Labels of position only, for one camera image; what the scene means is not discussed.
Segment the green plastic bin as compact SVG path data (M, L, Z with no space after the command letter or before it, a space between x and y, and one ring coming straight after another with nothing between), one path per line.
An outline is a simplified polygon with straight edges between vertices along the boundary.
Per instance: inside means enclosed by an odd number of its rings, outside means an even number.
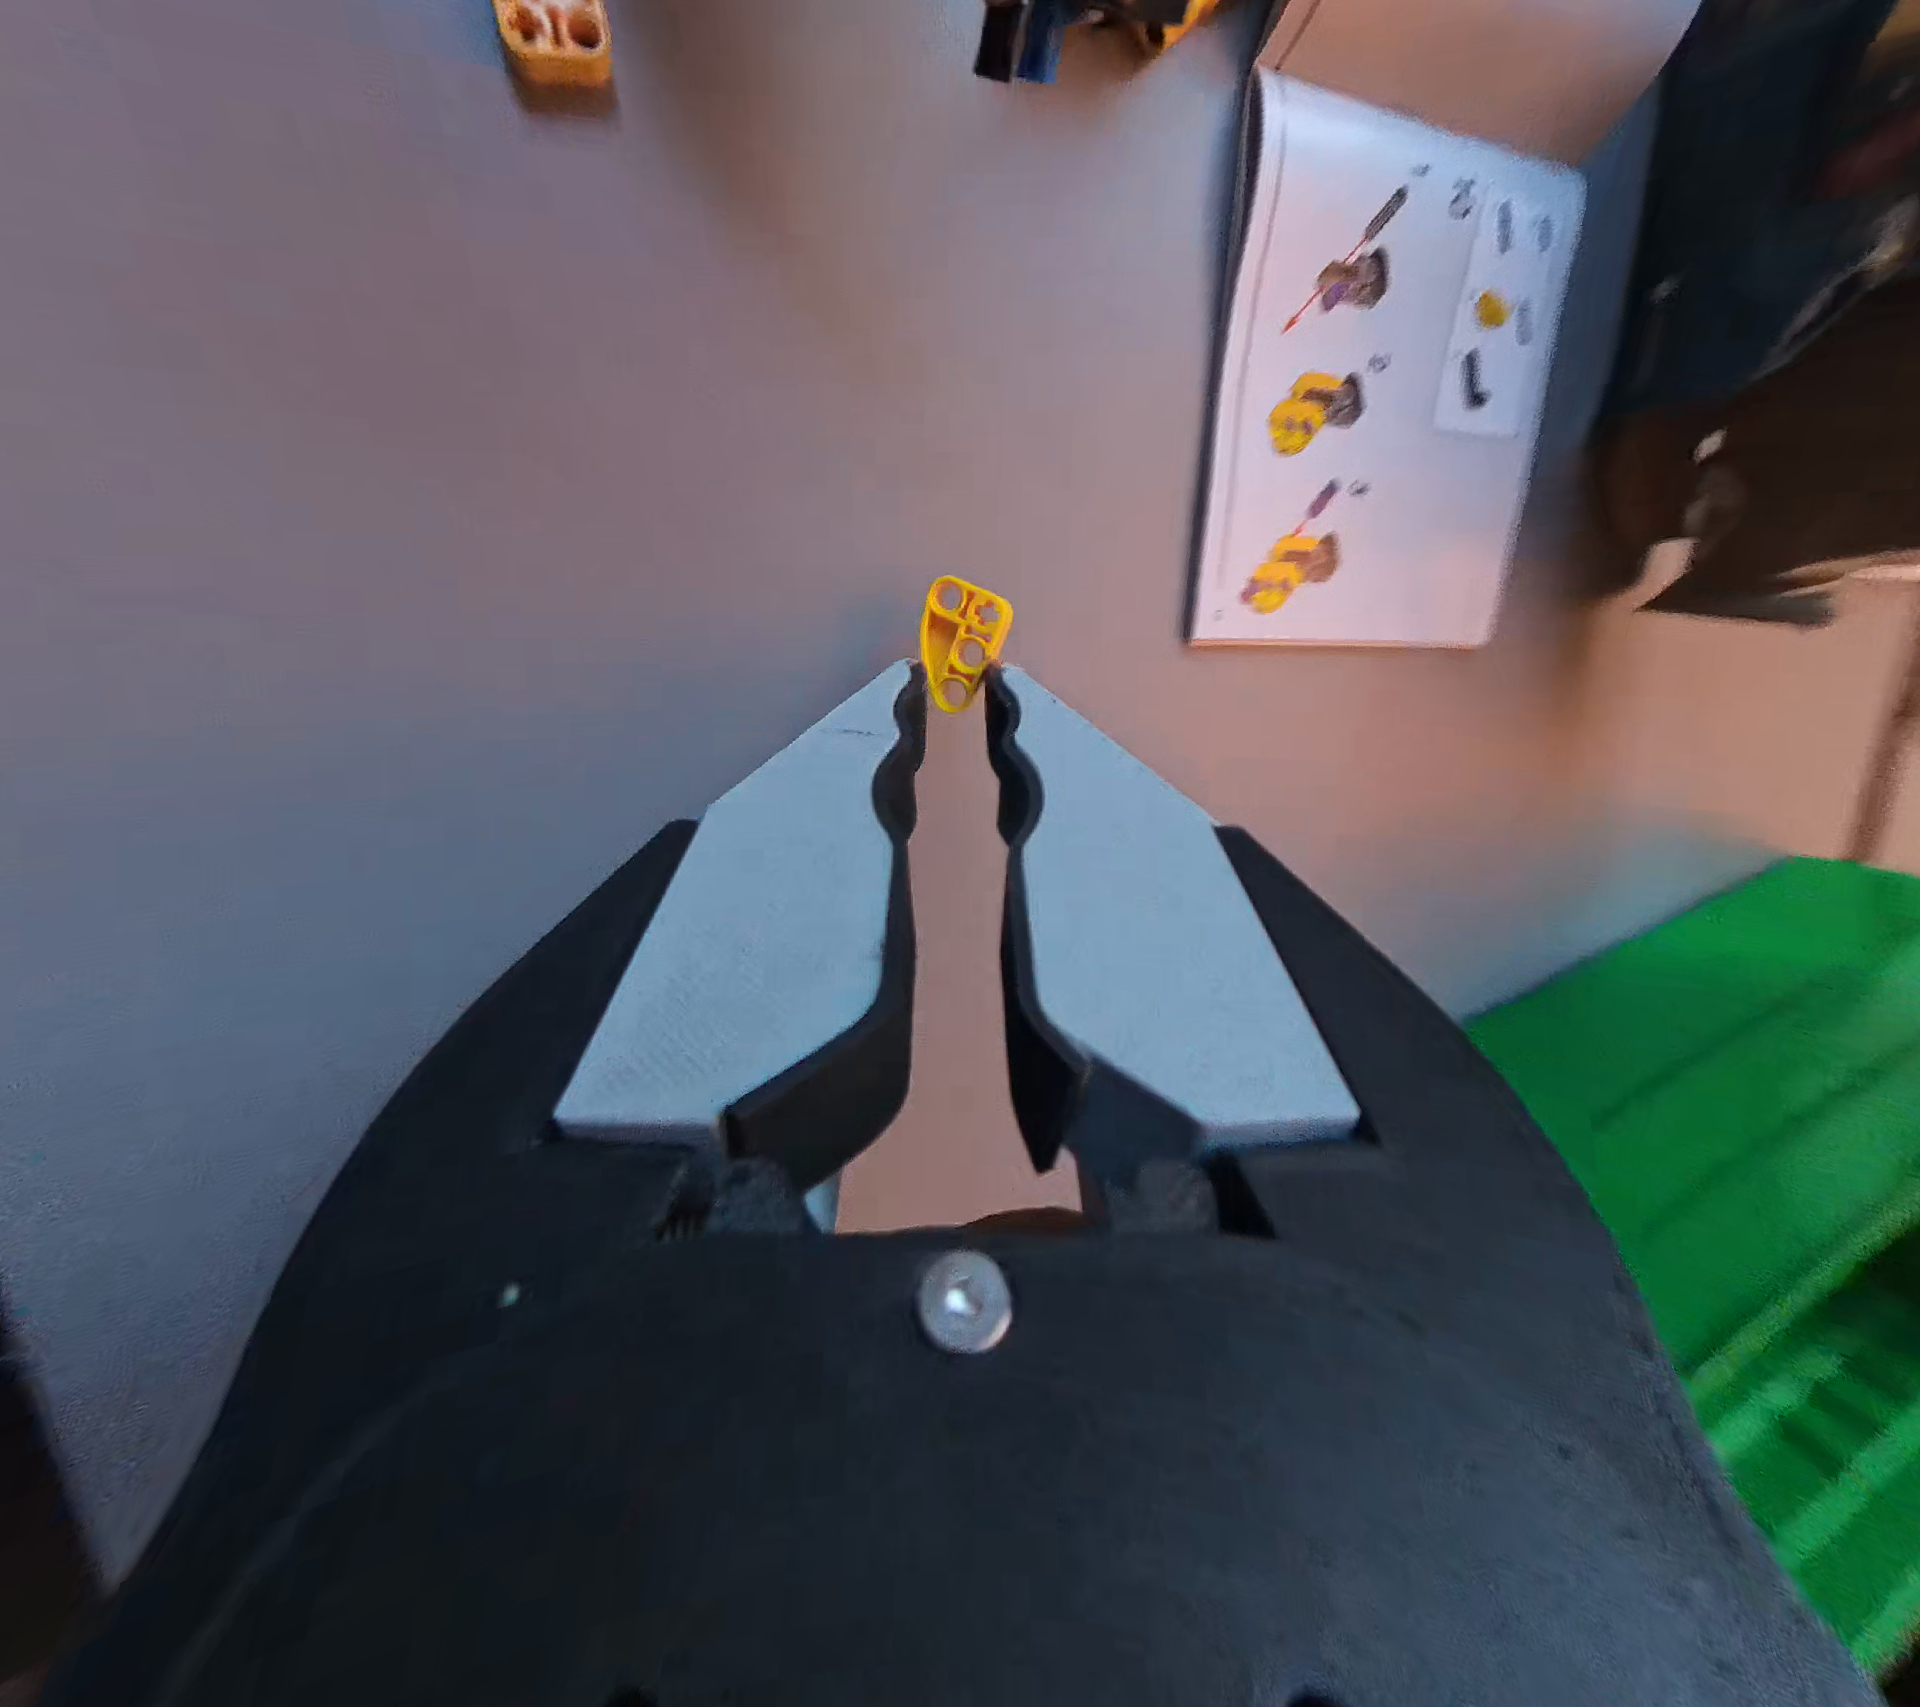
M1874 1676L1917 1621L1917 877L1786 857L1468 1021Z

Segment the dark toy set box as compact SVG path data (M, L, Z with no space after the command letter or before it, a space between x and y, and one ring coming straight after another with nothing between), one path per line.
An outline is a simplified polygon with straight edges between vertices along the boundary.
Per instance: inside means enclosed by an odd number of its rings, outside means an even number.
M1646 611L1832 623L1915 561L1915 0L1702 0L1660 83L1590 496Z

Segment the open instruction booklet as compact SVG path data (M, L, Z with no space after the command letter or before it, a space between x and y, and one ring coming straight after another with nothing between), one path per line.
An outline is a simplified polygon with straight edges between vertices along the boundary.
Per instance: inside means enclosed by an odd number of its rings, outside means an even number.
M1699 0L1279 0L1243 96L1193 646L1488 646L1588 185Z

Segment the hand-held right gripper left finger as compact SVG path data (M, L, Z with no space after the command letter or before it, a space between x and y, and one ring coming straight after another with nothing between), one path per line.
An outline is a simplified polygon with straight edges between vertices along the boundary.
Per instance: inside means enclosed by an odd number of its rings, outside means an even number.
M557 1101L563 1140L840 1184L910 1078L924 752L901 660L702 813Z

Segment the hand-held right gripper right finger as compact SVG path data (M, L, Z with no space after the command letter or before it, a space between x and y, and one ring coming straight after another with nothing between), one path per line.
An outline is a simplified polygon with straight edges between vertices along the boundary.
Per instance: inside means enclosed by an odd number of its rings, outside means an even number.
M1354 1138L1360 1106L1211 814L1022 667L995 667L984 704L1031 1167L1134 1177Z

